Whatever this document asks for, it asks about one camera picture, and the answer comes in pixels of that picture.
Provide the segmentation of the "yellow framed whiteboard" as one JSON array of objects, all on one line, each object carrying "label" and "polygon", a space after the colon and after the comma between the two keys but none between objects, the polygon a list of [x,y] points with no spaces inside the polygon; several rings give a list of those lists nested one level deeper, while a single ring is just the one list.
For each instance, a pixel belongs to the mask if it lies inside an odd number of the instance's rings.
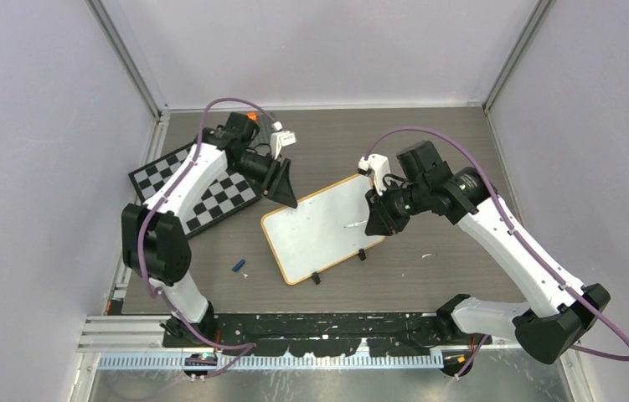
[{"label": "yellow framed whiteboard", "polygon": [[298,200],[296,209],[281,207],[263,215],[260,226],[286,284],[294,286],[375,247],[383,236],[367,236],[365,226],[343,226],[367,220],[365,194],[369,179],[354,174]]}]

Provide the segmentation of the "white marker pen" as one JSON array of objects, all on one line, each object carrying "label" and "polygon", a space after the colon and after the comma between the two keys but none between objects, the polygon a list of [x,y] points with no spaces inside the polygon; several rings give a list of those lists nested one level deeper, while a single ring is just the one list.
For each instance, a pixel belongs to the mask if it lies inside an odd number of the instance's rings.
[{"label": "white marker pen", "polygon": [[365,226],[368,223],[367,220],[362,220],[362,221],[358,221],[358,222],[354,222],[351,224],[346,224],[343,227],[345,229],[349,229],[349,228],[355,228],[355,227],[360,227],[360,226]]}]

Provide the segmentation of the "blue marker cap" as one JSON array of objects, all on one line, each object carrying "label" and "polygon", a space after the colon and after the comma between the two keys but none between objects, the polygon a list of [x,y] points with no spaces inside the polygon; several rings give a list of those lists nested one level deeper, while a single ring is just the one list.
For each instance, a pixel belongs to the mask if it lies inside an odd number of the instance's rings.
[{"label": "blue marker cap", "polygon": [[231,269],[233,272],[238,272],[245,265],[245,259],[241,259],[238,263],[236,263]]}]

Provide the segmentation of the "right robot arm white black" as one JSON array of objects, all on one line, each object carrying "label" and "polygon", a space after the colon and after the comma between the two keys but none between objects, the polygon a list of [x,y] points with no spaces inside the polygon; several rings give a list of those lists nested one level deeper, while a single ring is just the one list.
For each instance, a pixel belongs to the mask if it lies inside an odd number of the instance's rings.
[{"label": "right robot arm white black", "polygon": [[595,323],[611,296],[600,284],[584,285],[534,240],[520,242],[525,229],[513,228],[513,215],[495,188],[473,167],[453,173],[435,146],[421,141],[396,156],[403,176],[393,175],[387,157],[361,157],[358,173],[369,177],[367,236],[403,231],[410,218],[431,212],[470,235],[504,270],[525,300],[483,301],[458,294],[436,310],[434,325],[447,343],[468,334],[516,341],[535,360],[551,364]]}]

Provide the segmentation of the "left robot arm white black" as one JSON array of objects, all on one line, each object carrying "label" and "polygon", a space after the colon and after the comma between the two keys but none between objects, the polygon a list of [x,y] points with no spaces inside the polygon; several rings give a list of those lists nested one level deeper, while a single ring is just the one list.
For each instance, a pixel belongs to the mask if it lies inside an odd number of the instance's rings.
[{"label": "left robot arm white black", "polygon": [[296,135],[274,118],[268,123],[265,154],[252,144],[263,125],[246,114],[232,112],[223,125],[199,128],[185,161],[167,183],[143,204],[128,204],[121,212],[124,264],[142,278],[153,297],[165,300],[173,316],[172,330],[197,347],[214,340],[216,323],[212,302],[189,272],[192,251],[183,216],[223,173],[243,176],[256,193],[280,205],[297,206],[291,161],[281,155],[283,147],[296,142]]}]

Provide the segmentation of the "black white checkerboard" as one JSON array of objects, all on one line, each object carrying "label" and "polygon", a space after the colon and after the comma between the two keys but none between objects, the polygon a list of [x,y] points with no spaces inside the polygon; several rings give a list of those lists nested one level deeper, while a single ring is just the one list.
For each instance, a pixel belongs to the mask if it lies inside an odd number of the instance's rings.
[{"label": "black white checkerboard", "polygon": [[[160,190],[186,160],[190,144],[180,147],[127,174],[137,197],[144,202]],[[181,218],[191,238],[260,201],[249,182],[238,173],[220,174]]]}]

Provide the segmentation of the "grey studded baseplate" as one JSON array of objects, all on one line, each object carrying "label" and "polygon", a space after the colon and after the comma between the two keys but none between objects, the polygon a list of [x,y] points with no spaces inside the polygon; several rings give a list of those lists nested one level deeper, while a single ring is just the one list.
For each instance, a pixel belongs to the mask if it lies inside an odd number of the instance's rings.
[{"label": "grey studded baseplate", "polygon": [[266,113],[262,113],[260,111],[255,111],[255,114],[258,117],[258,121],[256,123],[259,127],[259,131],[252,137],[250,147],[254,148],[256,151],[270,152],[270,137],[272,133],[271,124],[274,123],[277,118],[274,114],[267,115]]}]

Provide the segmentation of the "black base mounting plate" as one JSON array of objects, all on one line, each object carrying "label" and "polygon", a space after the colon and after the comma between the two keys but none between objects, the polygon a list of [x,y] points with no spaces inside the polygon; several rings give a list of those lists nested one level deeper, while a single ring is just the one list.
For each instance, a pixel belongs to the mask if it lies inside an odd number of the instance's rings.
[{"label": "black base mounting plate", "polygon": [[250,343],[250,356],[349,357],[366,346],[371,356],[382,358],[423,356],[438,346],[469,351],[482,340],[481,334],[445,329],[427,312],[224,313],[199,331],[214,343],[234,346],[224,351],[233,357]]}]

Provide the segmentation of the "aluminium frame rail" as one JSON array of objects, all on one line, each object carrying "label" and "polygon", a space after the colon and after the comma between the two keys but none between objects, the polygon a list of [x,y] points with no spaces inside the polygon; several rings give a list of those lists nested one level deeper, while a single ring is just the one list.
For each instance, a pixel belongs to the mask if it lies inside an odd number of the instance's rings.
[{"label": "aluminium frame rail", "polygon": [[160,119],[168,109],[138,40],[118,1],[86,1],[117,59],[151,114]]}]

